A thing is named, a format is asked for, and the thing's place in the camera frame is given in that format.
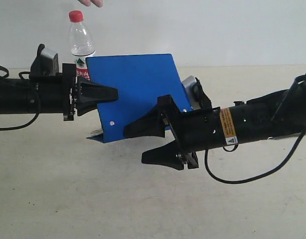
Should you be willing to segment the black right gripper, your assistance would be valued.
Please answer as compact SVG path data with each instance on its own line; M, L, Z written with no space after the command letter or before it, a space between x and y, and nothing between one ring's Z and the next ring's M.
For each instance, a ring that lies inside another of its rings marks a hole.
M165 137L170 127L174 141L142 153L142 164L159 165L175 170L199 168L198 151L224 145L219 107L211 110L179 112L172 95L157 98L157 104L144 116L126 125L125 138Z

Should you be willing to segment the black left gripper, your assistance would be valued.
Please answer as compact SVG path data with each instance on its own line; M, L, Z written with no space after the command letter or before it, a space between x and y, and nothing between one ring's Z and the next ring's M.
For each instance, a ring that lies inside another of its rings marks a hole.
M74 120L74 103L72 90L76 81L76 66L63 63L62 72L54 76L37 78L36 89L40 97L42 114L62 114L64 121ZM77 78L76 110L77 116L82 116L97 109L101 103L118 100L116 88L100 85L83 77Z

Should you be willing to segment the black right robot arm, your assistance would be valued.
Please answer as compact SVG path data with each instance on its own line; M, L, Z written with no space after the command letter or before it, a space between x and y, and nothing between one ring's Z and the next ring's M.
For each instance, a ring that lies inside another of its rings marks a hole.
M236 101L228 108L213 107L198 79L185 87L193 110L181 112L171 95L160 96L144 116L124 127L126 138L164 137L174 141L146 151L142 163L183 170L199 167L197 152L226 146L298 135L306 126L306 76L289 89Z

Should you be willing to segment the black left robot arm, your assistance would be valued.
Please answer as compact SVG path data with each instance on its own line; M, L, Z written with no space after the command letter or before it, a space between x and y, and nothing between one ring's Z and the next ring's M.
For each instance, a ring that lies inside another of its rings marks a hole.
M31 72L24 80L0 78L0 115L62 114L64 121L73 121L75 115L118 98L116 88L77 76L74 64L64 63L55 75Z

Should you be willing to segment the person's bare hand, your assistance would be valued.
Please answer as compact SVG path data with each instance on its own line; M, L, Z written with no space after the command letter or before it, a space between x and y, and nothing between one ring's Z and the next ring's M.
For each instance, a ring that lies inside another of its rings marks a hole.
M92 4L96 7L103 6L103 0L78 0L78 2L84 6L91 6Z

